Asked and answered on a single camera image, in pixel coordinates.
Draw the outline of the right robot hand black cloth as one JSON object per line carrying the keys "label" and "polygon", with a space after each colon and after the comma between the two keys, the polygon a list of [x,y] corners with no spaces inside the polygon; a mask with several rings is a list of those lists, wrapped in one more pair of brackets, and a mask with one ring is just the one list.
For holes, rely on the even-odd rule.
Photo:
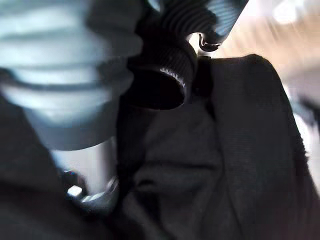
{"label": "right robot hand black cloth", "polygon": [[22,108],[80,208],[116,205],[121,96],[183,105],[197,70],[189,44],[216,51],[245,0],[3,0],[0,93]]}

